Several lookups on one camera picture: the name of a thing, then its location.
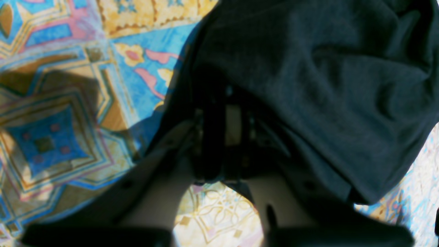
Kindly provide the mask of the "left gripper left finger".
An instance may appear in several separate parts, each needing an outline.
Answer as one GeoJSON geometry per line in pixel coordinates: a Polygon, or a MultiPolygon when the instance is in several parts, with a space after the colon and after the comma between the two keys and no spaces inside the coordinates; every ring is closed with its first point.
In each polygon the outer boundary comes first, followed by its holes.
{"type": "Polygon", "coordinates": [[[76,213],[30,225],[22,247],[169,247],[193,184],[224,177],[226,107],[208,103],[174,125],[132,170],[76,213]]]}

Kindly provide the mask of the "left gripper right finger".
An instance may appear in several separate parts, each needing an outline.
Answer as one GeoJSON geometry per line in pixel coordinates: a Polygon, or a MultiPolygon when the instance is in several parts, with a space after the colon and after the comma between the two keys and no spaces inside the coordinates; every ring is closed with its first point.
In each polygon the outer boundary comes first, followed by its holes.
{"type": "Polygon", "coordinates": [[[247,187],[259,212],[264,247],[412,247],[395,226],[358,213],[309,169],[277,122],[226,106],[226,182],[247,187]]]}

